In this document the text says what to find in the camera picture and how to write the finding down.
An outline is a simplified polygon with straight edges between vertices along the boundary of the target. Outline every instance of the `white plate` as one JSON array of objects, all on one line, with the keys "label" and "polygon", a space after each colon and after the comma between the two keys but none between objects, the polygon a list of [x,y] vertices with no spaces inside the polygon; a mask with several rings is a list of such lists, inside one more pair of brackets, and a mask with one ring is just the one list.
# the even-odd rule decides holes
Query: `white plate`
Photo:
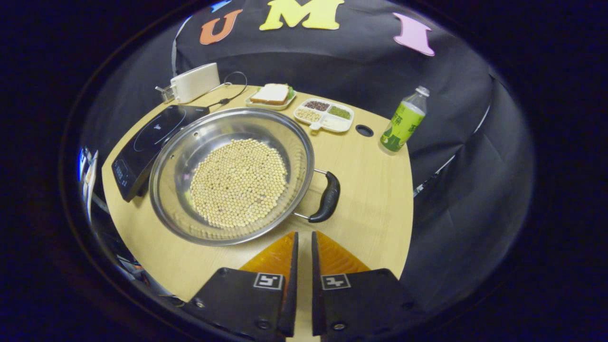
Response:
[{"label": "white plate", "polygon": [[[319,111],[319,110],[316,110],[313,108],[308,108],[306,106],[306,104],[311,101],[327,103],[327,104],[329,104],[329,107],[327,107],[327,109],[325,111]],[[342,110],[348,111],[350,113],[350,119],[344,119],[343,117],[339,117],[339,116],[330,114],[328,112],[328,110],[330,110],[330,108],[332,106],[336,106]],[[300,108],[306,109],[306,110],[312,110],[313,112],[319,113],[321,115],[321,118],[318,121],[309,121],[302,117],[299,117],[296,113],[298,112],[298,109],[300,109]],[[302,102],[302,104],[299,105],[294,110],[294,117],[296,119],[298,119],[299,121],[310,125],[310,129],[312,129],[314,131],[316,131],[322,127],[324,130],[341,133],[341,132],[348,131],[350,129],[351,125],[353,124],[354,111],[352,109],[350,109],[349,107],[339,105],[338,103],[334,103],[331,101],[321,100],[321,99],[308,99],[308,100]]]},{"label": "white plate", "polygon": [[253,95],[256,95],[258,92],[256,91],[255,93],[251,94],[251,96],[249,96],[248,98],[245,99],[245,105],[248,107],[258,107],[258,108],[265,108],[267,110],[284,110],[285,108],[287,108],[287,106],[289,106],[289,104],[295,99],[295,97],[298,95],[298,92],[294,90],[294,95],[293,97],[291,97],[291,99],[287,100],[287,102],[284,105],[279,105],[279,106],[275,106],[275,105],[265,105],[263,103],[253,103],[251,102],[251,97]]}]

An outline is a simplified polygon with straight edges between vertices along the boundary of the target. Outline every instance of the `letter m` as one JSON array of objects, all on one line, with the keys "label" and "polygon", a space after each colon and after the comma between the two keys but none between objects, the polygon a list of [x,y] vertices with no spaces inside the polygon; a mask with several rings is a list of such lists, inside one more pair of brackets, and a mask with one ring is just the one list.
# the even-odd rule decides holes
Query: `letter m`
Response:
[{"label": "letter m", "polygon": [[302,26],[309,29],[337,30],[340,24],[336,22],[336,10],[344,0],[310,0],[304,6],[300,6],[295,0],[273,0],[268,3],[270,13],[266,22],[260,26],[260,30],[276,30],[283,27],[281,16],[289,27],[294,27],[301,22],[306,15],[308,19],[302,22]]}]

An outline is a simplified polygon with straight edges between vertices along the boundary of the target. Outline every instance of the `bread slice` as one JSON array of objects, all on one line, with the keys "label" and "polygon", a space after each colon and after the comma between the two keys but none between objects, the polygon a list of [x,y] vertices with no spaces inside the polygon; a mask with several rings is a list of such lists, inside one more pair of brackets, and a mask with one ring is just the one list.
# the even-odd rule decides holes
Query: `bread slice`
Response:
[{"label": "bread slice", "polygon": [[288,85],[268,83],[255,95],[253,95],[250,100],[253,103],[264,103],[267,105],[280,106],[287,102],[288,95]]}]

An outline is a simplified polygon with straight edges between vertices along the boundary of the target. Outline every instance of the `pink letter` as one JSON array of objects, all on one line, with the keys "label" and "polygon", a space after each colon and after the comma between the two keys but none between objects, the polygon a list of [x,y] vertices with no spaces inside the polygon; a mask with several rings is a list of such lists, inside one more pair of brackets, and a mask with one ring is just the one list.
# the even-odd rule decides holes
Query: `pink letter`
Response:
[{"label": "pink letter", "polygon": [[429,47],[429,39],[426,36],[426,32],[431,31],[430,27],[403,14],[393,14],[401,20],[401,35],[395,36],[395,41],[427,56],[434,56],[435,51]]}]

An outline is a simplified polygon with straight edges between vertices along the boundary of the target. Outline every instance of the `round table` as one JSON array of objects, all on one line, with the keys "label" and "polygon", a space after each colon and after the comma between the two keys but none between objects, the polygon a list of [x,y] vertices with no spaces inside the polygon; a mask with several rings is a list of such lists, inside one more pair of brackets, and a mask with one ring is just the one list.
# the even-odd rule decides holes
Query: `round table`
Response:
[{"label": "round table", "polygon": [[[186,105],[207,106],[238,94],[242,87],[220,87]],[[212,107],[212,113],[245,106],[245,99],[257,88],[248,86],[227,105]],[[294,110],[312,97],[324,99],[299,92],[280,112],[294,118]],[[329,220],[308,223],[292,215],[269,233],[249,242],[221,247],[201,246],[170,232],[156,217],[147,192],[130,202],[124,201],[111,169],[112,162],[125,144],[154,116],[174,104],[163,103],[141,118],[116,144],[102,167],[107,205],[122,240],[141,266],[168,291],[183,301],[189,301],[218,268],[238,269],[272,242],[297,231],[297,313],[293,340],[310,341],[319,340],[319,337],[312,336],[311,323],[311,234],[314,230],[340,243],[372,270],[388,268],[397,278],[400,277],[412,234],[413,186],[407,146],[395,156],[385,154],[378,147],[379,135],[386,128],[388,119],[348,106],[354,111],[354,121],[345,133],[323,129],[311,131],[301,123],[314,147],[315,167],[331,171],[340,181],[340,200]],[[356,125],[371,128],[374,135],[366,137],[359,134]],[[303,214],[315,212],[325,186],[325,177],[314,175],[296,211]]]}]

